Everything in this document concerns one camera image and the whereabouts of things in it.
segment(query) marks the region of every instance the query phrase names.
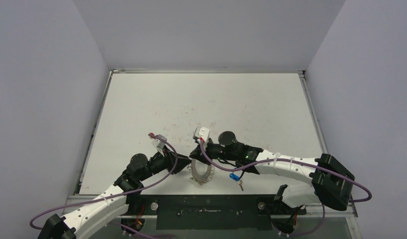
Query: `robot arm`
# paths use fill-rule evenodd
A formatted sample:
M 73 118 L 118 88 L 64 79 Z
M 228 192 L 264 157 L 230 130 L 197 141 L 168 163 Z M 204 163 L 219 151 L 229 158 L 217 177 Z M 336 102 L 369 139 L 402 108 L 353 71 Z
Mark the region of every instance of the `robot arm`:
M 52 215 L 45 222 L 38 239 L 87 239 L 128 210 L 137 211 L 140 191 L 117 197 L 113 195 L 143 188 L 141 181 L 174 167 L 174 153 L 158 139 L 154 139 L 152 144 L 158 152 L 150 160 L 141 153 L 134 155 L 114 184 L 94 199 L 99 201 L 84 205 L 62 217 Z M 187 156 L 178 154 L 176 168 L 172 173 L 180 172 L 190 162 Z
M 269 152 L 237 141 L 233 132 L 226 131 L 218 137 L 218 144 L 209 137 L 209 129 L 198 127 L 194 139 L 197 143 L 203 141 L 206 154 L 212 159 L 234 161 L 236 167 L 245 166 L 258 161 L 274 159 L 274 161 L 256 164 L 244 171 L 255 174 L 274 174 L 305 182 L 301 186 L 281 188 L 278 195 L 290 208 L 300 205 L 322 202 L 326 206 L 345 211 L 350 199 L 352 184 L 323 171 L 299 165 L 299 162 L 320 166 L 354 180 L 354 176 L 333 156 L 322 154 L 320 158 L 300 158 Z M 190 154 L 190 158 L 210 164 L 201 152 L 200 145 Z

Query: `black panel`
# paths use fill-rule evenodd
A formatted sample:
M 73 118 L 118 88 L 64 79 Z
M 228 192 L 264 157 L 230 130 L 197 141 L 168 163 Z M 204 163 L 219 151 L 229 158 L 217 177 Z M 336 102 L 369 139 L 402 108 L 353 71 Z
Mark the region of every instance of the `black panel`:
M 155 215 L 150 209 L 158 203 L 158 230 L 234 230 L 256 228 L 272 230 L 265 210 L 259 202 L 274 204 L 275 195 L 141 195 L 143 215 Z M 290 215 L 293 209 L 285 204 L 269 207 L 271 215 Z

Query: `cable tie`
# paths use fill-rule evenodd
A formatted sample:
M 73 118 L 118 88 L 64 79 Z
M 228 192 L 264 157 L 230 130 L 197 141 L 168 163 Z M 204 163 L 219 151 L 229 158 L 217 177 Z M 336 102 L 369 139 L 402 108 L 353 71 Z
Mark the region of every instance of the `cable tie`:
M 276 153 L 275 153 L 275 156 L 274 156 L 274 161 L 272 162 L 272 167 L 273 167 L 274 172 L 275 172 L 276 175 L 278 175 L 278 173 L 277 173 L 277 171 L 275 170 L 275 165 L 277 164 L 277 159 L 278 159 L 280 156 L 281 156 L 281 154 L 280 154 L 279 152 L 276 152 Z
M 99 194 L 98 196 L 101 197 L 101 198 L 104 198 L 104 202 L 107 204 L 107 207 L 110 206 L 110 203 L 107 201 L 107 198 L 106 198 L 106 197 L 104 197 L 104 196 L 101 195 L 101 194 Z
M 293 165 L 293 160 L 294 160 L 294 159 L 295 159 L 294 157 L 290 157 L 290 168 L 289 168 L 289 171 L 290 171 L 290 174 L 293 176 L 293 178 L 296 179 L 294 173 L 292 172 L 292 165 Z

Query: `screw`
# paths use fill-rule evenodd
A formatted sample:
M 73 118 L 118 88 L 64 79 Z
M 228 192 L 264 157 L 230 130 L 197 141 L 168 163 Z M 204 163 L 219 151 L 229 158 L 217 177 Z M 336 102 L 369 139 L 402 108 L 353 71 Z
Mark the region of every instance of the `screw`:
M 265 209 L 265 203 L 264 203 L 264 202 L 258 203 L 258 208 L 259 208 L 260 210 L 264 210 L 264 209 Z
M 158 208 L 158 203 L 151 203 L 151 210 L 155 211 Z

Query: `white arm segment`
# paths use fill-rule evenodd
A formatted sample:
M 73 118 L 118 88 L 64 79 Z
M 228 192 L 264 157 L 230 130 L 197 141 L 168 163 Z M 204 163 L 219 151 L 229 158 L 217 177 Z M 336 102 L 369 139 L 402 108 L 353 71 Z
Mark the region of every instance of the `white arm segment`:
M 316 158 L 296 158 L 264 150 L 259 153 L 256 161 L 273 158 L 292 159 L 294 163 L 283 161 L 260 163 L 255 165 L 256 170 L 258 170 L 260 174 L 275 174 L 306 183 L 296 186 L 289 185 L 283 193 L 283 202 L 285 204 L 291 208 L 295 208 L 304 204 L 320 203 L 318 196 L 315 195 L 315 189 L 312 186 L 312 178 L 309 177 L 309 174 L 315 172 L 315 169 L 299 165 L 299 162 L 318 165 L 318 163 L 315 162 Z
M 309 177 L 309 174 L 314 173 L 315 169 L 301 166 L 299 165 L 299 162 L 318 165 L 318 163 L 315 162 L 316 158 L 296 158 L 264 150 L 262 153 L 258 154 L 256 161 L 273 158 L 292 159 L 293 163 L 283 161 L 260 163 L 255 165 L 256 170 L 258 170 L 260 174 L 275 174 L 282 177 L 293 178 L 310 185 L 312 184 L 312 178 Z
M 291 208 L 299 207 L 300 205 L 320 203 L 315 189 L 312 185 L 303 184 L 296 186 L 288 186 L 283 192 L 283 202 Z
M 118 186 L 111 185 L 95 199 L 122 193 Z M 126 204 L 126 196 L 106 199 L 92 204 L 84 205 L 74 212 L 63 215 L 64 223 L 69 228 L 75 228 L 78 239 L 88 239 L 99 229 L 107 225 L 114 218 L 127 212 L 129 205 Z

